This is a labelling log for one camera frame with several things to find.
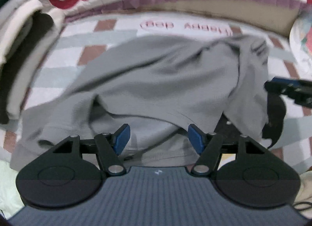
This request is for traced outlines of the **plaid bed sheet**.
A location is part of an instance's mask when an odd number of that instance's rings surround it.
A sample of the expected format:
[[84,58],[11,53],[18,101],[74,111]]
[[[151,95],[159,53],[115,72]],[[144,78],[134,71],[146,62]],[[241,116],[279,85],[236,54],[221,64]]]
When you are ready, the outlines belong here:
[[[58,42],[52,47],[36,72],[26,96],[25,109],[58,97],[71,84],[87,63],[121,42],[145,35],[178,35],[196,39],[215,39],[229,35],[257,35],[270,47],[269,76],[311,80],[311,74],[301,67],[293,55],[289,39],[232,20],[205,19],[178,13],[143,13],[136,15],[96,15],[65,26]],[[311,167],[311,109],[295,105],[283,97],[287,107],[282,137],[272,152],[299,174]],[[9,219],[24,205],[15,186],[17,172],[7,162],[21,135],[21,120],[1,127],[1,216]],[[139,161],[146,166],[169,166],[169,159],[154,156],[157,149],[182,152],[166,142]]]

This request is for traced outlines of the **stack of folded clothes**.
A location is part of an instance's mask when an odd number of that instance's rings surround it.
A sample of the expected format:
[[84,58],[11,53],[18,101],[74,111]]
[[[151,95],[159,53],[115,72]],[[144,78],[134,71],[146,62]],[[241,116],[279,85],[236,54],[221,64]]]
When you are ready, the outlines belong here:
[[65,14],[40,0],[1,0],[1,124],[20,117],[34,73],[60,35]]

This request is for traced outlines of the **grey garment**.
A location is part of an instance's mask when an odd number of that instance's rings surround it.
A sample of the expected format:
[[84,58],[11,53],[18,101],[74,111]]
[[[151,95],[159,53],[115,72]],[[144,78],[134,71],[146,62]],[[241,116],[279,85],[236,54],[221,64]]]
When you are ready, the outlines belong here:
[[190,124],[205,133],[221,116],[254,140],[267,123],[268,51],[263,38],[240,35],[201,42],[145,36],[89,62],[62,95],[24,111],[10,167],[21,170],[64,138],[91,139],[122,124],[131,165],[195,162]]

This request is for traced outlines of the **beige mattress side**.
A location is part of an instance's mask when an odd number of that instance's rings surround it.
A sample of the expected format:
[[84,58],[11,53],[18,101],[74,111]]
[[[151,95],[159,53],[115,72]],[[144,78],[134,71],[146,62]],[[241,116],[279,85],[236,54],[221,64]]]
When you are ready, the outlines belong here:
[[288,36],[299,9],[244,0],[179,0],[151,4],[145,11],[176,11],[217,19],[229,19]]

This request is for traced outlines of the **floral pillow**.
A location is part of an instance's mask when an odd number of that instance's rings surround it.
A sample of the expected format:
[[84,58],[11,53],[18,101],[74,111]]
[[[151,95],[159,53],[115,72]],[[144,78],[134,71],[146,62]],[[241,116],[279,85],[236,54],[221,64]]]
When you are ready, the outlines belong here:
[[298,16],[290,31],[289,44],[299,66],[311,74],[311,12]]

